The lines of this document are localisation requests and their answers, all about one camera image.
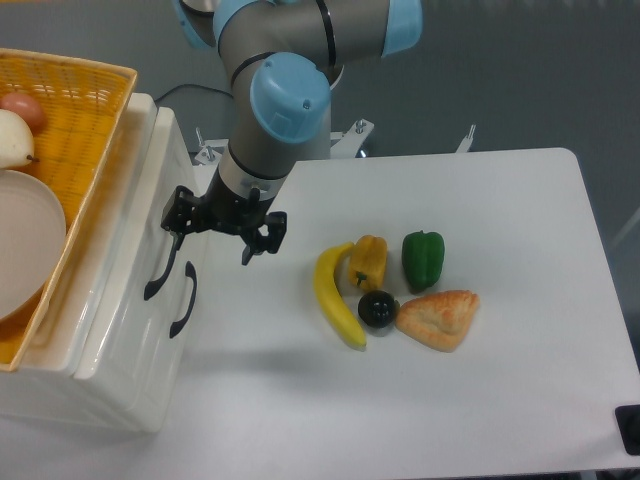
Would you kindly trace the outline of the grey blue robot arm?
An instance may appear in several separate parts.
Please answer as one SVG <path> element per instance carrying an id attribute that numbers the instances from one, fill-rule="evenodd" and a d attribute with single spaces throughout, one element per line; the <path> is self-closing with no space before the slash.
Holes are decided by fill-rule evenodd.
<path id="1" fill-rule="evenodd" d="M 271 206 L 310 158 L 331 105 L 330 70 L 414 47 L 419 1 L 222 1 L 212 16 L 238 123 L 208 189 L 176 188 L 161 226 L 178 250 L 192 233 L 240 237 L 242 261 L 278 252 L 287 215 Z"/>

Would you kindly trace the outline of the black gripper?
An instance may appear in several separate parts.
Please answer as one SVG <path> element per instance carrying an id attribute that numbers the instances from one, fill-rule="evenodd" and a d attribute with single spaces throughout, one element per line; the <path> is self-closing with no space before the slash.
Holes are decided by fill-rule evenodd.
<path id="1" fill-rule="evenodd" d="M 168 199 L 162 213 L 161 228 L 172 237 L 170 257 L 174 258 L 187 235 L 197 233 L 197 226 L 230 235 L 241 235 L 245 243 L 241 263 L 247 266 L 254 256 L 277 254 L 287 233 L 287 213 L 268 210 L 273 199 L 265 199 L 257 184 L 242 194 L 233 192 L 219 172 L 202 197 L 179 185 Z"/>

